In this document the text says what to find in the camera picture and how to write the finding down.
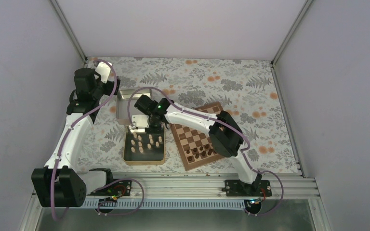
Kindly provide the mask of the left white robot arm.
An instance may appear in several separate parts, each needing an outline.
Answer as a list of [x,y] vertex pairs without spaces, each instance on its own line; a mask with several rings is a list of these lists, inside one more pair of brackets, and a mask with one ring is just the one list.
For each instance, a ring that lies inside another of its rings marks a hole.
[[96,189],[103,195],[113,192],[111,171],[95,168],[79,175],[75,170],[78,155],[92,129],[100,99],[116,95],[120,80],[109,80],[113,69],[100,62],[96,68],[80,68],[74,73],[75,89],[69,97],[66,123],[61,138],[43,168],[32,172],[31,180],[42,207],[80,207]]

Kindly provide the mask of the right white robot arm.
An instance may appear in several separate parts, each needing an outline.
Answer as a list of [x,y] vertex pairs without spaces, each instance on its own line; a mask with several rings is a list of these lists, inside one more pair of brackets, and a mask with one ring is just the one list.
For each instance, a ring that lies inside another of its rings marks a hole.
[[228,158],[237,170],[242,191],[253,196],[260,190],[262,175],[253,170],[245,155],[251,144],[228,112],[204,113],[184,107],[169,98],[157,102],[146,95],[140,96],[134,107],[148,116],[150,126],[178,124],[203,132],[209,136],[215,152]]

